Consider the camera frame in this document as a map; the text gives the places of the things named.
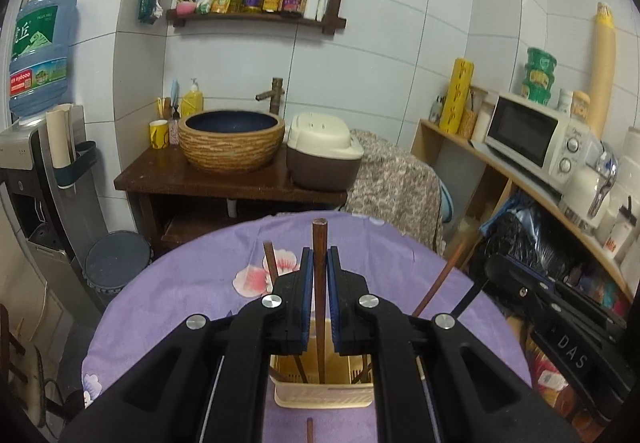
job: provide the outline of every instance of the bronze faucet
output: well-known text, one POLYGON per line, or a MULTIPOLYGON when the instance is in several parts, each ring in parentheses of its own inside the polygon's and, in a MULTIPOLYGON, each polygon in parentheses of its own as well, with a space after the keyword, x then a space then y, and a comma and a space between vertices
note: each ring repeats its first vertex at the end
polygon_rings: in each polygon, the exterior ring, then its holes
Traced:
POLYGON ((282 79, 274 78, 271 81, 271 91, 265 91, 255 96, 256 100, 264 100, 270 98, 269 112, 274 115, 280 114, 280 100, 282 99, 284 91, 282 89, 282 79))

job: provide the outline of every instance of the round table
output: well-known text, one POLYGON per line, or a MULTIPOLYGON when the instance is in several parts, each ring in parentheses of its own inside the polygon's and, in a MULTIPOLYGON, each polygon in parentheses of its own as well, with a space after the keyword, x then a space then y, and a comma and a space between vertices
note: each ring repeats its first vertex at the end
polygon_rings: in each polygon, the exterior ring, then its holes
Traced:
MULTIPOLYGON (((269 291, 262 242, 273 242, 279 273, 297 269, 303 247, 312 244, 311 221, 319 215, 329 222, 328 244, 338 246, 342 267, 363 274, 371 293, 394 302, 405 313, 413 312, 444 261, 384 221, 324 211, 241 223, 164 255, 110 303, 82 363, 86 403, 189 315, 225 317, 237 313, 253 299, 251 296, 269 291)), ((471 281, 454 270, 421 317, 451 311, 470 287, 471 281)), ((486 295, 481 293, 460 321, 530 385, 518 341, 486 295)), ((262 436, 265 443, 305 441, 308 417, 314 419, 318 443, 376 441, 374 404, 364 409, 283 409, 275 404, 273 393, 269 380, 262 436)))

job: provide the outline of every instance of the microwave oven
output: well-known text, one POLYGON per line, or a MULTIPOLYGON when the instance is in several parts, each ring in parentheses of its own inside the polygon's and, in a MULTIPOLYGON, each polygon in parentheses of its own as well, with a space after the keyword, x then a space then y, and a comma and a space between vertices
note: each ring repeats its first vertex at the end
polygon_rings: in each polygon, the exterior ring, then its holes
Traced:
POLYGON ((485 143, 562 194, 571 175, 593 165, 602 144, 584 122, 512 94, 499 94, 485 143))

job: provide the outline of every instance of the woven sink bowl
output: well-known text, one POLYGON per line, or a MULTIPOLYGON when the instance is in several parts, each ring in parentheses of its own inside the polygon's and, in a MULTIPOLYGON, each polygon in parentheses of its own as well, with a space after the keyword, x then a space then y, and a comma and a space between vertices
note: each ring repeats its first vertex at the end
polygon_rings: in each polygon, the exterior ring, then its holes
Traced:
POLYGON ((271 113, 204 111, 180 120, 180 146, 208 172, 248 172, 267 165, 284 137, 284 120, 271 113))

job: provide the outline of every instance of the trash can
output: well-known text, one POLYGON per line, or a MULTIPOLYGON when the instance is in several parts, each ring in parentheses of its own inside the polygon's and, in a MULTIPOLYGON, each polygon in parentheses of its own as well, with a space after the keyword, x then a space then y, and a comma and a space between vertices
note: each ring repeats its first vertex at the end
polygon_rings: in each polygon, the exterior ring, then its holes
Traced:
POLYGON ((151 247, 139 233, 118 230, 96 241, 82 275, 106 305, 151 262, 151 247))

